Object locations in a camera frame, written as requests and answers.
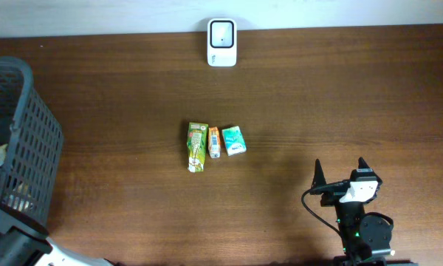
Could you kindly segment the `teal tissue pack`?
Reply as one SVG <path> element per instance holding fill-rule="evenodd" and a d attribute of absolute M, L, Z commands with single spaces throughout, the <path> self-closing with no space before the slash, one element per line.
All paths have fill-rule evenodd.
<path fill-rule="evenodd" d="M 239 126 L 223 129 L 221 133 L 228 156 L 241 154 L 247 150 L 247 146 Z"/>

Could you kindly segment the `small orange drink carton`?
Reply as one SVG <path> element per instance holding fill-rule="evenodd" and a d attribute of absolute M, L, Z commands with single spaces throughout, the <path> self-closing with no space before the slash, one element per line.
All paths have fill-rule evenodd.
<path fill-rule="evenodd" d="M 221 144 L 219 130 L 217 127 L 210 127 L 208 131 L 208 151 L 212 159 L 219 158 L 221 155 Z"/>

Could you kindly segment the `green juice carton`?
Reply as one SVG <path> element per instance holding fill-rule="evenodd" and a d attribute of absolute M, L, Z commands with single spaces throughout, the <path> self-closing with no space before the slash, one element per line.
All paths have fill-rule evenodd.
<path fill-rule="evenodd" d="M 203 172 L 207 151 L 208 125 L 189 122 L 188 126 L 188 170 L 192 173 Z"/>

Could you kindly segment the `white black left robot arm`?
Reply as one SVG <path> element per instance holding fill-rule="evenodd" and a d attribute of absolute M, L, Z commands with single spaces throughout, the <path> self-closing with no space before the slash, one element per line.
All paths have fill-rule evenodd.
<path fill-rule="evenodd" d="M 92 258 L 62 248 L 49 238 L 45 227 L 0 202 L 0 265 L 112 264 L 107 259 Z"/>

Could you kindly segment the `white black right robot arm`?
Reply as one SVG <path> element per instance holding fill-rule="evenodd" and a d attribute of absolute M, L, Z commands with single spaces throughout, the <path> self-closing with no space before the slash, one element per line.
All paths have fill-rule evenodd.
<path fill-rule="evenodd" d="M 315 161 L 315 172 L 311 188 L 301 196 L 302 205 L 324 225 L 331 228 L 341 239 L 342 256 L 333 258 L 333 265 L 413 265 L 411 261 L 391 261 L 394 221 L 377 212 L 365 212 L 365 205 L 377 197 L 382 179 L 369 167 L 363 158 L 352 170 L 347 180 L 327 183 L 319 160 Z M 333 226 L 311 208 L 307 207 L 307 194 L 320 195 L 320 205 L 333 207 L 337 226 Z"/>

